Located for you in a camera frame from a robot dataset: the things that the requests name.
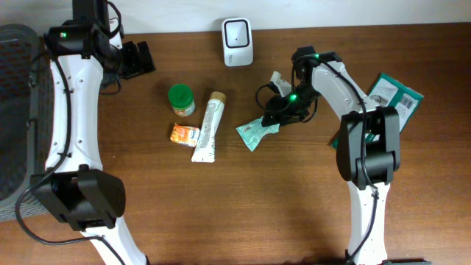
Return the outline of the green lid jar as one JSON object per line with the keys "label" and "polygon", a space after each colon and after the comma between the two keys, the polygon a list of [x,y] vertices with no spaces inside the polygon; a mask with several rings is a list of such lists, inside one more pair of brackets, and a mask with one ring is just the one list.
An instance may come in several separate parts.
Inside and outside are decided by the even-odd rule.
{"label": "green lid jar", "polygon": [[168,92],[171,107],[178,116],[190,116],[196,108],[194,94],[185,84],[173,85]]}

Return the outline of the orange snack packet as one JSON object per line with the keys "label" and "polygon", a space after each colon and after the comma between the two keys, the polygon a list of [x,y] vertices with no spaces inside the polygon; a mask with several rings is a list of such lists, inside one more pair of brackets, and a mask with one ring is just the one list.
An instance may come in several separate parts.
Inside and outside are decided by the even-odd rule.
{"label": "orange snack packet", "polygon": [[195,147],[200,135],[200,128],[174,124],[170,141],[184,146]]}

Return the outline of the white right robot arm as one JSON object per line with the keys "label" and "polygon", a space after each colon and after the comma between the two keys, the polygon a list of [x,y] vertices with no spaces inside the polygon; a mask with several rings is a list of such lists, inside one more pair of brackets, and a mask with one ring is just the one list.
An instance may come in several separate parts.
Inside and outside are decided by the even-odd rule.
{"label": "white right robot arm", "polygon": [[291,57],[291,81],[273,77],[275,95],[263,106],[262,126],[306,123],[324,98],[337,115],[336,165],[347,183],[351,234],[346,264],[387,264],[386,198],[400,167],[400,123],[394,107],[371,100],[347,73],[335,52],[301,47]]}

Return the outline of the mint green snack pouch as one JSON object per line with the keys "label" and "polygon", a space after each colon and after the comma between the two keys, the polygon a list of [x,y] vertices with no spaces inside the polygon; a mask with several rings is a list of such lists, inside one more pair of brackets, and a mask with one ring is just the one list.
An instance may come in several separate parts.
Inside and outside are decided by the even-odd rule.
{"label": "mint green snack pouch", "polygon": [[263,127],[262,121],[263,118],[260,117],[259,119],[236,128],[236,131],[241,136],[242,141],[251,152],[257,148],[264,136],[278,133],[280,130],[279,124]]}

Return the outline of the green 3M gloves packet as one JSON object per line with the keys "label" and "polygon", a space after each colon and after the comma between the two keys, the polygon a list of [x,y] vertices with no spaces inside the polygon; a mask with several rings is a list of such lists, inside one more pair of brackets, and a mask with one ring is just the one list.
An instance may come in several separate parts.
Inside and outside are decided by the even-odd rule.
{"label": "green 3M gloves packet", "polygon": [[361,113],[357,98],[361,96],[368,111],[394,107],[399,115],[399,130],[403,130],[424,99],[422,94],[384,73],[379,74],[368,93],[364,93],[345,71],[322,77],[325,79],[321,85],[322,95],[339,118],[353,111]]}

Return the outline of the white tube gold cap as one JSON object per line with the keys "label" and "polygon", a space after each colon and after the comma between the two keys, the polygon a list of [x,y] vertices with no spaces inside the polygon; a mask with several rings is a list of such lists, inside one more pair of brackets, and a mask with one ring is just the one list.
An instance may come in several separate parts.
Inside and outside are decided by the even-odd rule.
{"label": "white tube gold cap", "polygon": [[224,112],[226,95],[214,91],[210,94],[199,138],[191,157],[192,162],[213,163],[215,161],[216,132]]}

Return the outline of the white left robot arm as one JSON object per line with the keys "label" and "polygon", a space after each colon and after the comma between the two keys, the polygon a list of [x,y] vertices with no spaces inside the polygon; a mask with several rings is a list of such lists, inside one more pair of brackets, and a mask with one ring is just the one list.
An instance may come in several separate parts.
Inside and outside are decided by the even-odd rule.
{"label": "white left robot arm", "polygon": [[54,86],[52,142],[45,172],[29,189],[59,222],[90,241],[106,264],[147,264],[124,219],[123,182],[104,171],[98,101],[107,86],[155,70],[146,43],[124,42],[110,1],[74,1],[73,17],[44,37]]}

